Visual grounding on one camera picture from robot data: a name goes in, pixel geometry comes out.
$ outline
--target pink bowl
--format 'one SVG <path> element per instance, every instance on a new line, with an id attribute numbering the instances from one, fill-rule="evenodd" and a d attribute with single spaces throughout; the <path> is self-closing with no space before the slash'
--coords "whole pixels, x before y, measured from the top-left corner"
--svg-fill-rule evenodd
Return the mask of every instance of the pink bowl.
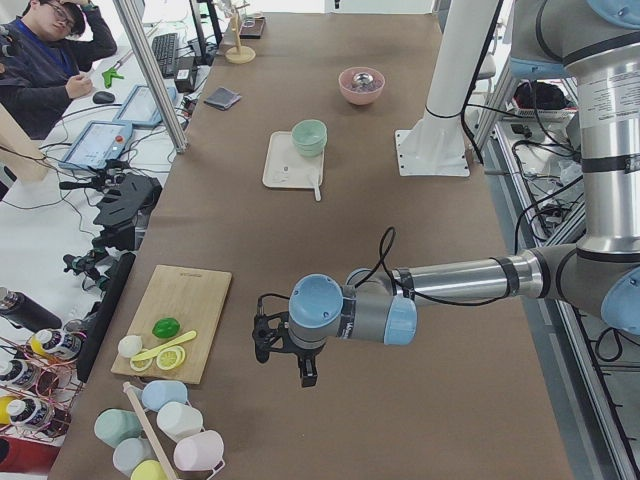
<path id="1" fill-rule="evenodd" d="M 353 76 L 356 73 L 360 72 L 370 73 L 373 76 L 373 82 L 381 83 L 380 86 L 371 92 L 353 91 L 350 88 Z M 340 93 L 342 93 L 342 96 L 347 100 L 347 102 L 353 103 L 354 105 L 368 105 L 369 103 L 375 101 L 382 93 L 384 83 L 384 75 L 382 75 L 379 71 L 369 67 L 350 67 L 342 72 L 338 77 Z"/>

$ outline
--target dark jacket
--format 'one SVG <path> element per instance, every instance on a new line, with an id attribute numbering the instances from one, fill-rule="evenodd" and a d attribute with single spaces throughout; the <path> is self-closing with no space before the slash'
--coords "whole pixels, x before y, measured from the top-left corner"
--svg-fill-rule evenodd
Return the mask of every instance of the dark jacket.
<path id="1" fill-rule="evenodd" d="M 43 43 L 38 45 L 21 30 L 20 19 L 7 25 L 19 38 L 21 51 L 2 60 L 6 72 L 0 76 L 0 102 L 32 139 L 44 139 L 71 103 L 67 80 L 90 70 L 94 61 L 114 55 L 118 48 L 100 10 L 84 13 L 93 40 L 44 44 L 49 54 L 41 48 Z"/>

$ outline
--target man's hand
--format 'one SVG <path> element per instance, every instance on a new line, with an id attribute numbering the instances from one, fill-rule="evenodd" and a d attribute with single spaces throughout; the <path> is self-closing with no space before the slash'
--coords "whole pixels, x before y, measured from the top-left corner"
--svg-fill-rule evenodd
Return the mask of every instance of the man's hand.
<path id="1" fill-rule="evenodd" d="M 80 74 L 67 80 L 65 87 L 70 99 L 79 98 L 91 93 L 93 82 L 86 75 Z"/>
<path id="2" fill-rule="evenodd" d="M 60 0 L 60 3 L 75 3 L 76 5 L 84 7 L 89 4 L 89 0 Z"/>

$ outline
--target green clamp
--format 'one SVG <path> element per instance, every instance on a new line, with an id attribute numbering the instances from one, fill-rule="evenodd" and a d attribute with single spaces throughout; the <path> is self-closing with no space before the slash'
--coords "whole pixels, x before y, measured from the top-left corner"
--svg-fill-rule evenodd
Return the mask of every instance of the green clamp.
<path id="1" fill-rule="evenodd" d="M 104 78 L 105 88 L 111 88 L 111 84 L 113 83 L 114 78 L 124 79 L 124 77 L 120 75 L 114 67 L 111 67 L 110 69 L 102 72 L 102 78 Z"/>

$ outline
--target yellow knife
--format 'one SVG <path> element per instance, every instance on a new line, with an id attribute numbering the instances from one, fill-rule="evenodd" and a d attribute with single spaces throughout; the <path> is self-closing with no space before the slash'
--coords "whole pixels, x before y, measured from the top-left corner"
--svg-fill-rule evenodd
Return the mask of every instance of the yellow knife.
<path id="1" fill-rule="evenodd" d="M 173 340 L 163 343 L 162 345 L 158 345 L 151 350 L 147 350 L 146 352 L 139 353 L 131 358 L 131 361 L 137 362 L 140 360 L 149 360 L 150 358 L 158 356 L 158 354 L 164 350 L 165 348 L 173 347 L 174 345 L 178 345 L 179 343 L 188 342 L 189 340 L 193 340 L 198 336 L 198 332 L 195 330 L 190 330 L 187 333 L 183 333 L 179 337 L 174 338 Z"/>

